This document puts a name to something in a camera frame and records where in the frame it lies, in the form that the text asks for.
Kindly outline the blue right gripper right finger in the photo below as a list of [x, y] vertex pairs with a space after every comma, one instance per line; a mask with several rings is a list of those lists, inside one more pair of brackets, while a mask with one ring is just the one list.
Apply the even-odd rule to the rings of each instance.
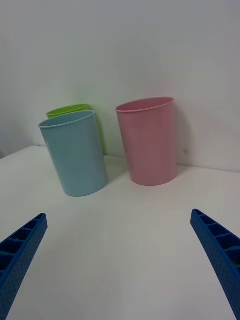
[[240, 239], [198, 209], [191, 212], [195, 231], [230, 304], [240, 319]]

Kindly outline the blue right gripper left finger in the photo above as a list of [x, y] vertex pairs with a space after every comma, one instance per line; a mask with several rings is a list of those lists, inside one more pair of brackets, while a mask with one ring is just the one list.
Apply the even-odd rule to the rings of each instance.
[[41, 213], [0, 243], [0, 319], [5, 320], [47, 231]]

